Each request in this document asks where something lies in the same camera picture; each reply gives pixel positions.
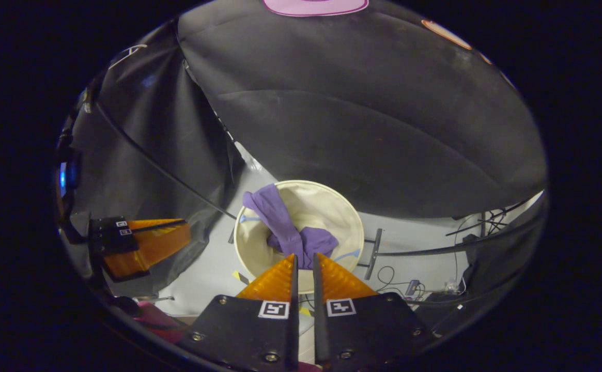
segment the purple cloth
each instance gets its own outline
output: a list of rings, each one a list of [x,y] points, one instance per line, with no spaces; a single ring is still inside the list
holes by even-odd
[[[299,268],[311,269],[315,252],[330,256],[338,240],[321,228],[306,227],[299,233],[291,222],[287,207],[274,184],[268,184],[255,193],[243,194],[243,205],[254,210],[261,221],[271,229],[266,243],[285,256],[296,254]]]

